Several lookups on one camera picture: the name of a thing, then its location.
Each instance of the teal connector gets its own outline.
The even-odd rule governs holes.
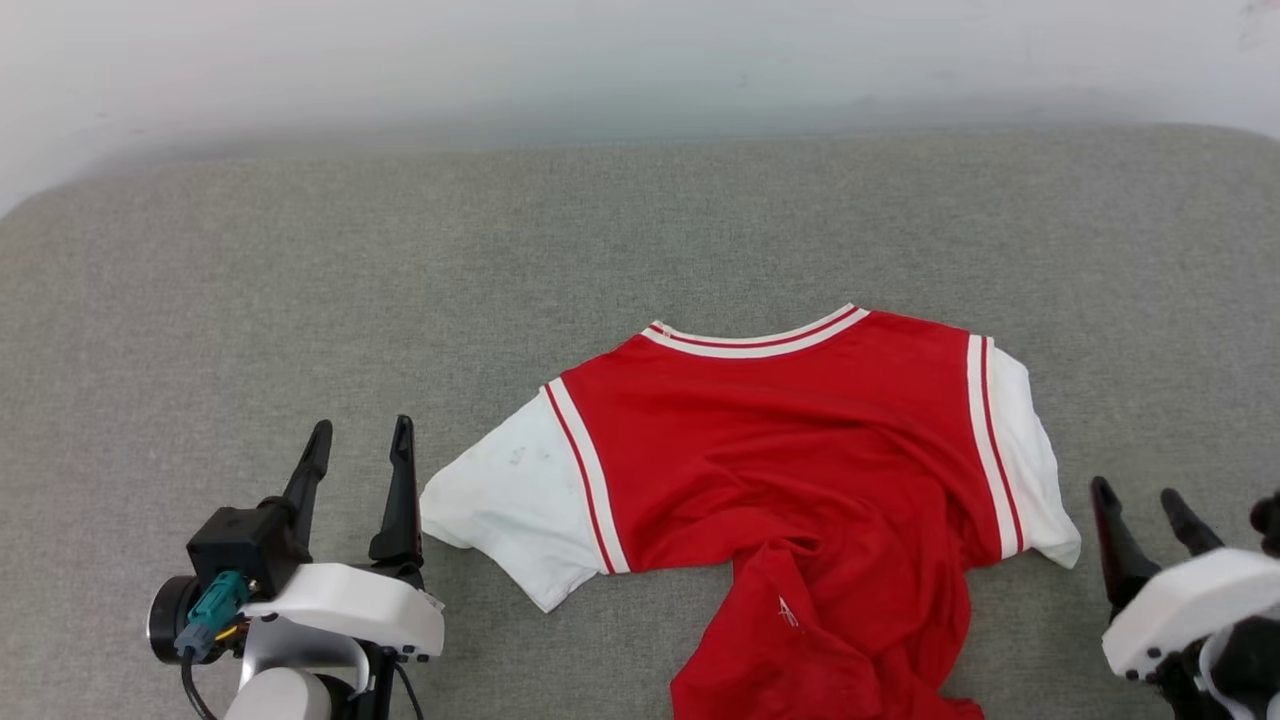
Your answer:
[[[200,662],[214,648],[214,639],[223,628],[232,624],[239,615],[239,609],[248,602],[248,584],[244,575],[234,570],[219,573],[200,602],[187,614],[187,626],[173,641],[173,647],[182,657],[189,650],[195,661]]]

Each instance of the red jersey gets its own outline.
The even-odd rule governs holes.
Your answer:
[[[727,340],[654,323],[440,470],[424,532],[544,611],[598,573],[732,561],[676,717],[980,717],[938,697],[964,571],[1080,537],[1027,370],[992,341],[845,306]]]

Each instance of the gray cushion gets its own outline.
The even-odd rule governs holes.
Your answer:
[[[143,642],[219,505],[335,441],[317,559],[378,527],[397,413],[419,468],[654,318],[763,334],[845,301],[995,336],[1028,365],[1080,565],[970,574],[946,687],[993,719],[1167,717],[1110,675],[1087,482],[1183,557],[1156,491],[1231,543],[1280,466],[1280,147],[1125,127],[168,167],[0,222],[5,717],[188,717]],[[430,717],[663,717],[727,568],[591,580],[543,615],[426,542],[445,656]],[[197,671],[221,714],[238,664]],[[396,716],[408,717],[401,694]]]

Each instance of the cable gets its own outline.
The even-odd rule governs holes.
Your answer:
[[[195,662],[196,651],[188,647],[182,653],[182,689],[187,692],[187,700],[189,700],[191,706],[196,708],[196,715],[200,716],[200,720],[218,720],[218,717],[214,716],[214,712],[209,710],[209,706],[205,705],[204,698],[200,697],[200,691],[196,689],[196,680],[191,676],[191,666]]]
[[[396,665],[396,671],[399,673],[401,682],[404,683],[404,692],[408,693],[408,701],[413,703],[413,712],[417,714],[417,720],[425,720],[422,717],[422,706],[417,703],[417,694],[413,693],[413,685],[408,682],[408,673],[404,671],[404,666],[399,662],[393,662]]]

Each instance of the white sleeve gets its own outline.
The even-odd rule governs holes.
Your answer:
[[[1080,556],[1080,533],[1062,509],[1057,460],[1032,406],[1027,368],[991,345],[987,380],[991,427],[1020,524],[1021,550],[1034,547],[1071,568]]]
[[[480,550],[550,612],[605,570],[582,483],[543,388],[426,483],[422,532]]]

